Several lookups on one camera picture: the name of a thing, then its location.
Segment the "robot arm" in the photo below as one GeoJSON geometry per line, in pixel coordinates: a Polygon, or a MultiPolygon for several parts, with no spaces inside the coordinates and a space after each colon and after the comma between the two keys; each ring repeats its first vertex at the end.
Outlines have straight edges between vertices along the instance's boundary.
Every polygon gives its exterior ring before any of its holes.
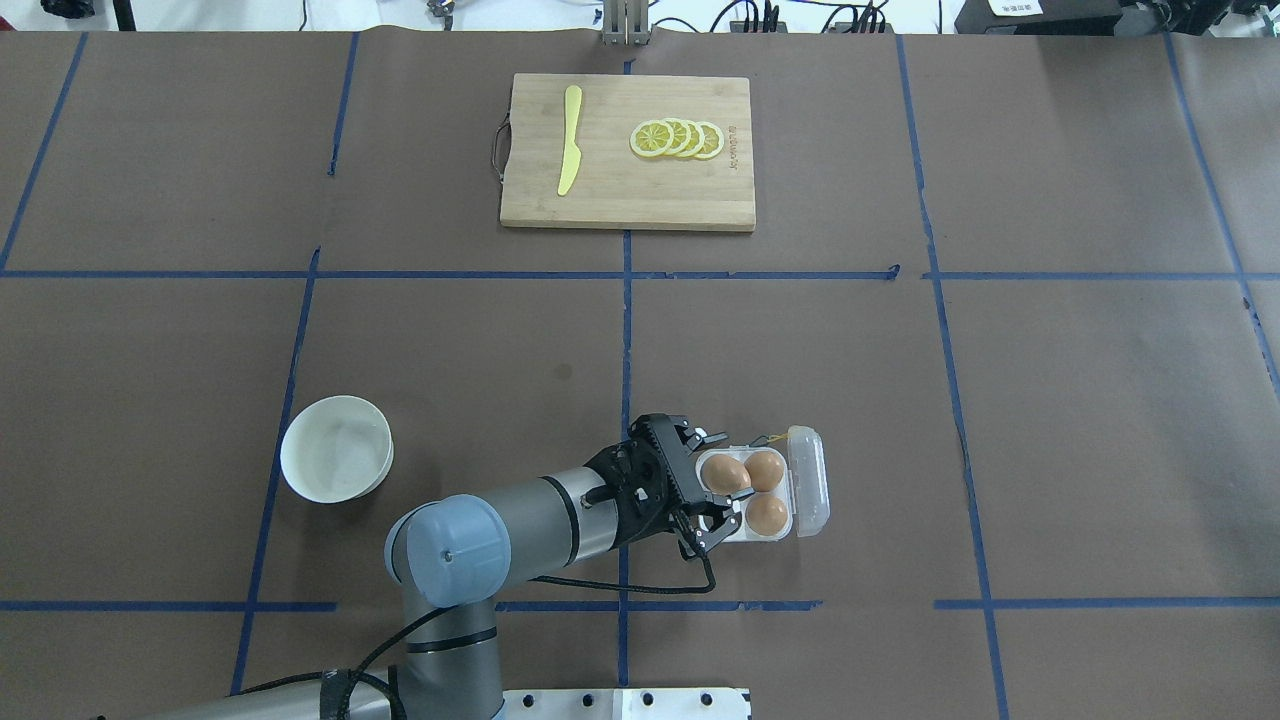
{"type": "Polygon", "coordinates": [[[742,527],[750,486],[716,493],[696,452],[724,442],[685,416],[639,416],[584,465],[425,503],[389,530],[384,562],[404,625],[353,667],[284,676],[170,719],[500,719],[497,596],[526,582],[620,594],[657,587],[559,577],[652,536],[676,537],[716,588],[710,551],[742,527]]]}

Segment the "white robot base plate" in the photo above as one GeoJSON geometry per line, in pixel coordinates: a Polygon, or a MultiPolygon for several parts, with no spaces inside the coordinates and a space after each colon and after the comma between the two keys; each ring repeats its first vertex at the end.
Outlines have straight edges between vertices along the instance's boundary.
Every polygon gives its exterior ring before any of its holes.
{"type": "Polygon", "coordinates": [[[751,719],[750,691],[732,687],[515,689],[498,719],[751,719]]]}

